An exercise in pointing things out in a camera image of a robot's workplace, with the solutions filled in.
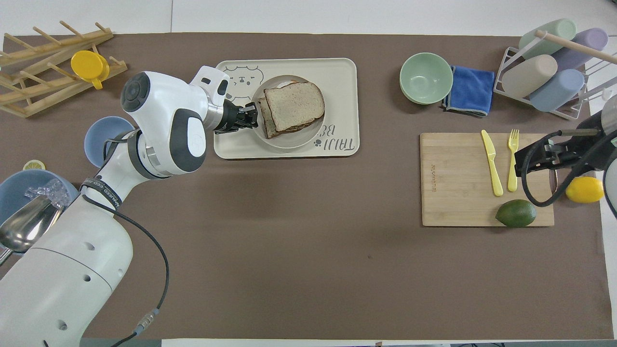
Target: blue cup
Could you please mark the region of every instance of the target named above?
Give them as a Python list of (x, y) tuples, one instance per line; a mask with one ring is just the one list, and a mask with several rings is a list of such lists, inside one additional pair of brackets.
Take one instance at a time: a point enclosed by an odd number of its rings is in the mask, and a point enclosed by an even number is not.
[(531, 104), (542, 112), (552, 112), (579, 93), (585, 76), (574, 69), (557, 72), (547, 83), (529, 95)]

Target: metal scoop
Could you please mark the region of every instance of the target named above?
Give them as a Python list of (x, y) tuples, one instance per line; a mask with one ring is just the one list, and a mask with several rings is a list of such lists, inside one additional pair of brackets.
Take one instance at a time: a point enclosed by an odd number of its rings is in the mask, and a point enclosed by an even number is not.
[(0, 254), (0, 265), (13, 252), (25, 252), (56, 222), (62, 209), (55, 207), (45, 195), (39, 195), (0, 225), (0, 243), (6, 250)]

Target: plastic knife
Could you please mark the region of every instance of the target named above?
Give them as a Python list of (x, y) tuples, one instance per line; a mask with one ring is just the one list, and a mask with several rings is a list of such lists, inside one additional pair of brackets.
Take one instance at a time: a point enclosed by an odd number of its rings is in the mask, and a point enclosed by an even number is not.
[(495, 152), (495, 146), (493, 145), (493, 141), (491, 141), (491, 138), (486, 130), (482, 130), (480, 134), (482, 134), (484, 149), (486, 149), (486, 156), (489, 159), (489, 167), (491, 168), (493, 194), (495, 194), (495, 196), (501, 196), (503, 195), (503, 187), (501, 186), (501, 181), (499, 180), (499, 174), (497, 174), (497, 168), (495, 168), (495, 156), (497, 155), (497, 152)]

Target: green cup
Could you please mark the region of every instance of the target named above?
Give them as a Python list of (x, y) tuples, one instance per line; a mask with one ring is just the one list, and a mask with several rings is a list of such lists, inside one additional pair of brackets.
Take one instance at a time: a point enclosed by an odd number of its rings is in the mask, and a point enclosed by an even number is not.
[[(527, 46), (534, 38), (536, 38), (536, 30), (546, 31), (547, 33), (559, 36), (560, 38), (571, 40), (576, 35), (576, 24), (571, 19), (562, 18), (539, 26), (526, 33), (525, 35), (521, 36), (521, 39), (518, 42), (518, 49), (522, 49), (523, 47)], [(532, 49), (525, 52), (523, 54), (523, 58), (529, 59), (535, 56), (539, 56), (541, 54), (551, 55), (560, 50), (561, 48), (563, 48), (563, 46), (560, 46), (559, 44), (547, 40), (542, 40)]]

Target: plastic fork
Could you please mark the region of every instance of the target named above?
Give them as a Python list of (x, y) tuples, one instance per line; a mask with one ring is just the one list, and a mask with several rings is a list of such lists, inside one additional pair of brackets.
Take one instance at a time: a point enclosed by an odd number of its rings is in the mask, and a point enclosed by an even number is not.
[(516, 191), (517, 179), (516, 173), (514, 172), (516, 159), (514, 158), (514, 153), (518, 150), (518, 129), (512, 129), (510, 132), (508, 148), (510, 148), (510, 152), (512, 153), (510, 157), (510, 173), (508, 174), (508, 191)]

